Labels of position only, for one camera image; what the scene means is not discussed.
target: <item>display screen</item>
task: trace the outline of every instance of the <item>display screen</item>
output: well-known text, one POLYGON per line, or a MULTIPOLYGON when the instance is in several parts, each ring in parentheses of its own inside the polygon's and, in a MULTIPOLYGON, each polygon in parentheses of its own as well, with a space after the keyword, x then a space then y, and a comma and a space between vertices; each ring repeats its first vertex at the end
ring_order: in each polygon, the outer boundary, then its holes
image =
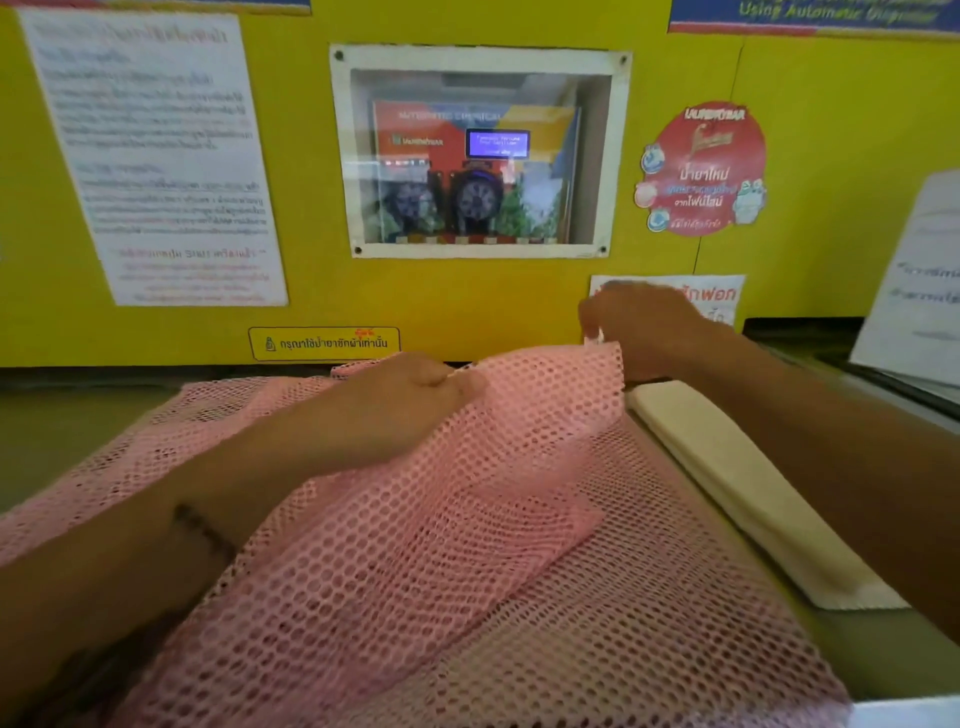
POLYGON ((527 159, 530 133, 509 129, 467 129, 470 159, 527 159))

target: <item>sticker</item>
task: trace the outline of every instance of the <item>sticker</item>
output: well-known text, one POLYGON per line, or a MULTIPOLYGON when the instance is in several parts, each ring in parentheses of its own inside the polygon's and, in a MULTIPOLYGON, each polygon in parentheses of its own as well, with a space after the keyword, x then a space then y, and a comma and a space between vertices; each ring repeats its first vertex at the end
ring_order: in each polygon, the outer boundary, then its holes
POLYGON ((250 329, 257 361, 357 361, 400 351, 394 327, 259 327, 250 329))
POLYGON ((592 276, 590 295, 612 280, 642 281, 654 285, 668 285, 683 291, 688 301, 697 307, 704 318, 733 326, 736 305, 746 276, 592 276))
POLYGON ((640 158, 637 207, 651 232, 699 237, 751 225, 766 206, 763 132, 745 107, 711 101, 684 109, 640 158))

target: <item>white sign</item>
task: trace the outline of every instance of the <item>white sign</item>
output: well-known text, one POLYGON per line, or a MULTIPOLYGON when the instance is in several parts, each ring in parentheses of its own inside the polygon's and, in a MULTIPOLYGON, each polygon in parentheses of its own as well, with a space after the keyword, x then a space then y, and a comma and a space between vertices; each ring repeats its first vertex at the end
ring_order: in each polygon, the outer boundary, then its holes
POLYGON ((960 386, 960 170, 926 180, 851 361, 960 386))
POLYGON ((705 318, 733 326, 746 276, 593 276, 590 295, 611 280, 643 281, 676 288, 686 294, 705 318))
POLYGON ((118 305, 286 305, 233 15, 21 10, 118 305))

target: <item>wrist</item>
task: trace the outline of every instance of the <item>wrist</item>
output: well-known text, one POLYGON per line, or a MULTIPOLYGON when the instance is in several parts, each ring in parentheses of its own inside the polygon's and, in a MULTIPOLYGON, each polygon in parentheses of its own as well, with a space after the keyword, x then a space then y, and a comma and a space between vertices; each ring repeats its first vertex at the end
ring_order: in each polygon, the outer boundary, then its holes
POLYGON ((703 319, 697 330, 675 348, 671 376, 699 389, 705 378, 737 367, 749 346, 750 342, 732 327, 703 319))

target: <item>red circular sticker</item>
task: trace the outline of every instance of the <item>red circular sticker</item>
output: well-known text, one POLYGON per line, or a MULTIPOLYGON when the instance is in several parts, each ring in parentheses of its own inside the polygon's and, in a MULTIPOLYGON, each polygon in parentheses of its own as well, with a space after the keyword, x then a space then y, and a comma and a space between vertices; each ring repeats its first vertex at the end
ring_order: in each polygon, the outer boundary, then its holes
POLYGON ((634 202, 647 228, 698 237, 750 225, 767 202, 767 151, 750 112, 725 101, 688 107, 647 145, 634 202))

